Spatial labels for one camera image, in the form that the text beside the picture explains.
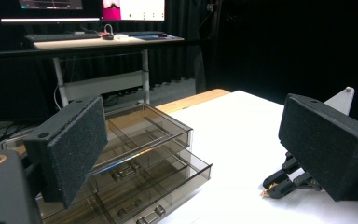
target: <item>black foam pad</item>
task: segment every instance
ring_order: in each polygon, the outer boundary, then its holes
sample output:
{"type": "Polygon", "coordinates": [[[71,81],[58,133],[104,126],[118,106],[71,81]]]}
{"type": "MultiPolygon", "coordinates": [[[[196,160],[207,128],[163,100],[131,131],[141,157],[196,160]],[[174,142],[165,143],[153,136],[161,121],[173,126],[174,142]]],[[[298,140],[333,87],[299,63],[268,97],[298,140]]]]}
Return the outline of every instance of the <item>black foam pad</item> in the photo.
{"type": "Polygon", "coordinates": [[[46,202],[68,208],[107,144],[101,97],[73,101],[24,138],[28,157],[40,163],[46,202]]]}
{"type": "Polygon", "coordinates": [[[0,223],[42,223],[16,151],[0,150],[0,223]]]}
{"type": "Polygon", "coordinates": [[[289,94],[279,138],[335,201],[358,200],[358,121],[309,97],[289,94]]]}

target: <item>floor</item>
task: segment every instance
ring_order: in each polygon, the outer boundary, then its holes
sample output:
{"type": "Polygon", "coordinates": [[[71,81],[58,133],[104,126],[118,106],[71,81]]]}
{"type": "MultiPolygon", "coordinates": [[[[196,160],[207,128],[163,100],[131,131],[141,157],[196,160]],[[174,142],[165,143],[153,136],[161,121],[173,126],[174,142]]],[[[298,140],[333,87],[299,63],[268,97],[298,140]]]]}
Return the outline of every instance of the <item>floor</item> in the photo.
{"type": "MultiPolygon", "coordinates": [[[[152,106],[163,105],[195,94],[196,84],[194,78],[163,83],[150,90],[150,104],[152,106]]],[[[136,105],[141,103],[142,99],[142,89],[126,94],[111,95],[103,99],[104,110],[109,112],[126,106],[136,105]]]]}

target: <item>desk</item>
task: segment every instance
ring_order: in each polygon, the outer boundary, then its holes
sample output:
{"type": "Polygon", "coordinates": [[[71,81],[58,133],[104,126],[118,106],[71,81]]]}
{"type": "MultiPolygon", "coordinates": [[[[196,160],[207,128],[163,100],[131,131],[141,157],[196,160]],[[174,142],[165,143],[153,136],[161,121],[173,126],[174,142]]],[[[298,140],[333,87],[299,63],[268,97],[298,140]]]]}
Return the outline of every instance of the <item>desk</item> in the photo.
{"type": "Polygon", "coordinates": [[[183,38],[168,35],[156,40],[143,40],[135,37],[129,37],[126,40],[103,40],[84,39],[67,40],[53,42],[36,42],[34,46],[37,49],[81,49],[85,47],[112,47],[112,46],[139,46],[142,49],[142,71],[131,72],[110,77],[98,77],[78,82],[65,84],[62,78],[62,70],[58,57],[53,58],[54,69],[57,76],[58,87],[62,99],[62,105],[68,105],[68,102],[78,98],[94,94],[103,94],[110,91],[125,90],[131,87],[142,85],[144,89],[144,102],[150,103],[149,97],[149,68],[147,58],[147,45],[160,42],[181,41],[183,38]]]}
{"type": "Polygon", "coordinates": [[[213,164],[212,178],[159,223],[358,224],[358,201],[336,203],[310,189],[280,200],[260,196],[263,180],[285,159],[282,112],[283,105],[243,91],[174,109],[170,116],[194,129],[192,151],[213,164]]]}

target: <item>monitor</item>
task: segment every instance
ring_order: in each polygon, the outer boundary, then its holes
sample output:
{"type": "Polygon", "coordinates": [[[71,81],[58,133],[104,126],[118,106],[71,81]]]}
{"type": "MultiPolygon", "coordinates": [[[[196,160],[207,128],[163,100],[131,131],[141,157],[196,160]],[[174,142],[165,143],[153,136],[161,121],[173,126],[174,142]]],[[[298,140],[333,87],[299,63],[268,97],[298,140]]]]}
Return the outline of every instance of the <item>monitor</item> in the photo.
{"type": "Polygon", "coordinates": [[[98,21],[98,0],[0,0],[2,23],[98,21]]]}
{"type": "Polygon", "coordinates": [[[164,21],[165,0],[100,0],[103,21],[164,21]]]}

